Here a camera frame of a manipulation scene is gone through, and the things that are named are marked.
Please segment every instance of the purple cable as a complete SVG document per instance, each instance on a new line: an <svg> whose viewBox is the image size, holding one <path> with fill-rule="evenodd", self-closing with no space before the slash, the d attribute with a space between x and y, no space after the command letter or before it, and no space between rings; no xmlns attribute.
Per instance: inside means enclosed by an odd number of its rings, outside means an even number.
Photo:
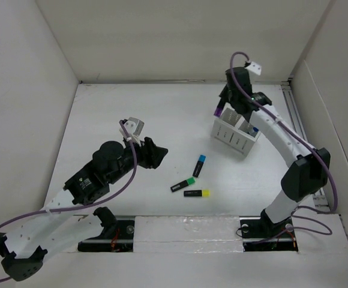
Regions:
<svg viewBox="0 0 348 288"><path fill-rule="evenodd" d="M126 137L129 139L130 135L127 132L126 128L123 125L123 122L120 121L119 122L122 130L124 131ZM135 147L133 145L133 143L130 143L130 147L131 147L131 152L133 153L133 160L134 160L134 169L133 169L133 173L130 176L130 179L127 181L127 183L121 188L119 189L116 193L112 194L111 196L109 196L108 198L105 198L99 202L95 202L93 204L90 205L86 205L86 206L78 206L78 207L70 207L70 208L58 208L58 209L50 209L50 212L68 212L68 211L78 211L78 210L83 210L83 209L87 209L87 208L91 208L91 207L95 207L98 205L101 205L107 201L112 200L113 198L115 198L116 196L120 195L123 191L126 190L126 188L131 184L131 182L133 181L136 172L137 172L137 165L138 165L138 160L137 160L137 154L136 154L136 150ZM34 212L30 212L30 213L26 213L17 217L14 217L13 219L10 219L2 224L0 224L0 228L5 227L6 225L9 225L15 221L27 218L27 217L31 217L31 216L35 216L35 215L40 215L40 214L45 214L47 213L45 210L40 210L40 211L34 211ZM7 280L10 280L11 277L7 277L7 278L2 278L0 279L0 283L1 282L5 282Z"/></svg>
<svg viewBox="0 0 348 288"><path fill-rule="evenodd" d="M236 55L243 55L246 57L247 61L250 61L250 58L249 56L244 53L244 52L235 52L233 53L233 55L231 56L230 58L230 72L232 74L232 78L233 78L233 81L234 81L234 84L236 85L236 87L238 88L238 90L248 99L250 100L252 103L254 103L254 105L256 105L259 109L263 110L266 112L266 114L268 114L273 120L276 120L277 117L271 113L268 109L266 109L265 107L263 107L261 104L259 104L257 101L253 101L251 99L251 97L246 93L246 91L244 91L244 89L242 88L242 86L239 84L239 82L237 81L236 77L235 77L235 74L234 74L234 57ZM314 212L317 212L317 213L321 213L321 214L330 214L330 213L333 213L337 210L338 208L338 193L337 193L337 187L335 186L335 182L334 182L334 179L331 175L331 172L329 171L329 168L327 167L326 163L319 157L319 155L317 154L316 151L314 151L313 148L311 148L306 142L305 140L303 140L302 138L300 138L294 131L290 130L289 128L287 128L283 123L282 121L279 121L278 122L278 125L282 127L283 130L285 130L286 132L288 132L294 139L296 139L299 143L301 143L303 146L305 146L311 153L312 155L318 160L318 162L322 165L324 171L326 172L328 178L329 178L329 181L330 181L330 184L331 184L331 188L332 188L332 193L333 193L333 198L334 198L334 204L333 204L333 207L332 209L329 211L329 212L325 212L325 211L320 211L318 209L315 209L315 208L312 208L312 207L309 207L309 206L299 206L297 209L300 209L300 208L304 208L304 209L309 209L309 210L312 210ZM322 234L322 235L332 235L332 230L327 226L325 225L324 223L320 222L320 221L317 221L315 219L311 219L311 218L308 218L308 217L303 217L303 216L294 216L294 213L296 212L296 210L292 213L292 217L295 217L295 218L300 218L300 219L305 219L305 220L310 220L310 221L313 221L315 223L318 223L320 225L322 225L323 227L325 227L326 229L328 229L329 232L321 232L321 231L317 231L317 230L313 230L313 229L309 229L309 228L304 228L304 227L294 227L294 229L300 229L300 230L306 230L306 231L310 231L310 232L314 232L314 233L319 233L319 234ZM277 238L279 236L281 236L283 233L286 233L286 230L283 230L281 231L279 234L273 236L273 237L270 237L270 238L267 238L267 239L263 239L261 241L257 241L257 242L254 242L255 244L260 244L260 243L264 243L264 242L267 242L271 239L274 239L274 238Z"/></svg>

